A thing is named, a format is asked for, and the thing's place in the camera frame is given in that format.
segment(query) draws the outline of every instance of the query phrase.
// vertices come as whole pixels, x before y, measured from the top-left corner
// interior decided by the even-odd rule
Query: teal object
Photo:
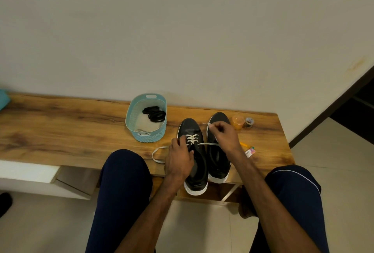
[[[136,132],[135,122],[143,109],[150,106],[159,106],[166,112],[165,120],[156,131]],[[160,94],[141,94],[132,100],[126,114],[126,127],[131,131],[134,138],[142,143],[153,143],[160,140],[165,135],[166,119],[168,116],[166,99]]]
[[[0,110],[2,110],[10,101],[11,99],[6,94],[5,90],[0,90]]]

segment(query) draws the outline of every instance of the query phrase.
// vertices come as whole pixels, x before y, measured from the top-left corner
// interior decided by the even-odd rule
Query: white cabinet
[[[90,199],[100,170],[0,160],[0,190]]]

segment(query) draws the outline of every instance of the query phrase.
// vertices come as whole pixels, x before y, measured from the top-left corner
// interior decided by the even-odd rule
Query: trousers
[[[310,172],[301,166],[277,167],[265,181],[321,252],[329,253],[321,187]],[[86,253],[113,253],[149,204],[152,177],[141,156],[122,149],[106,160],[99,184]],[[250,252],[270,252],[261,223]]]

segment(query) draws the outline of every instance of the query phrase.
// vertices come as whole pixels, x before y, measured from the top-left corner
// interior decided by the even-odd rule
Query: beige wall
[[[0,0],[0,86],[278,113],[290,141],[374,62],[374,0]]]

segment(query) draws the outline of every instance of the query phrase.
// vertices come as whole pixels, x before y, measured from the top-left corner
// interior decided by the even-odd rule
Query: hand
[[[169,153],[165,158],[165,178],[175,185],[176,190],[182,186],[188,175],[190,175],[194,165],[194,151],[188,152],[186,136],[180,137],[179,142],[178,144],[177,138],[171,140]]]
[[[239,143],[239,137],[233,126],[224,121],[217,121],[209,124],[208,128],[217,139],[220,147],[226,153],[229,160],[231,160],[231,155],[235,152],[243,152]]]

